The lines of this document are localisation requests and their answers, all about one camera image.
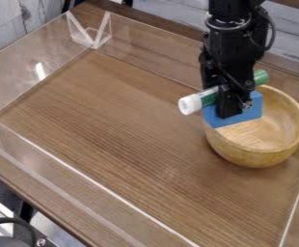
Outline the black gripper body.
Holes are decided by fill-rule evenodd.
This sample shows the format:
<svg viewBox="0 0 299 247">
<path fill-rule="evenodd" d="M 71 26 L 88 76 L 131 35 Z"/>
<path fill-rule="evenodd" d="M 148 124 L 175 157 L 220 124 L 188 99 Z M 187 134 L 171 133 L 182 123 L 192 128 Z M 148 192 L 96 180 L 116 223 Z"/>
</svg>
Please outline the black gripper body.
<svg viewBox="0 0 299 247">
<path fill-rule="evenodd" d="M 256 61 L 256 48 L 244 31 L 204 33 L 202 53 L 212 60 L 220 71 L 219 85 L 227 84 L 236 89 L 255 89 L 252 68 Z"/>
</svg>

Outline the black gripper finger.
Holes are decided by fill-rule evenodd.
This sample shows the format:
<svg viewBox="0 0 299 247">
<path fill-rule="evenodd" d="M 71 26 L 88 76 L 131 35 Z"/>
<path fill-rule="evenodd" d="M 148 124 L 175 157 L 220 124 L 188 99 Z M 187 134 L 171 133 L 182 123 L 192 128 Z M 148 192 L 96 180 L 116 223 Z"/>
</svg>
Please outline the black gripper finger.
<svg viewBox="0 0 299 247">
<path fill-rule="evenodd" d="M 203 80 L 203 88 L 208 89 L 219 85 L 219 74 L 220 71 L 212 60 L 204 56 L 200 57 L 200 72 Z"/>
<path fill-rule="evenodd" d="M 252 106 L 251 90 L 236 89 L 223 84 L 218 90 L 216 113 L 222 119 L 243 113 Z"/>
</svg>

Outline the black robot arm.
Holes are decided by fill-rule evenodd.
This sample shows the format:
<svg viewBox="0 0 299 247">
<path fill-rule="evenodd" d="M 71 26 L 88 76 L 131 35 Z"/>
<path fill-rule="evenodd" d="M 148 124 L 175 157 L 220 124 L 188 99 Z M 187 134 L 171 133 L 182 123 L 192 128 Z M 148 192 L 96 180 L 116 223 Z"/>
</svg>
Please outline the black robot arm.
<svg viewBox="0 0 299 247">
<path fill-rule="evenodd" d="M 199 56 L 203 88 L 218 88 L 220 119 L 251 107 L 255 90 L 254 66 L 271 48 L 267 41 L 272 19 L 262 7 L 266 0 L 208 0 L 208 14 Z"/>
</svg>

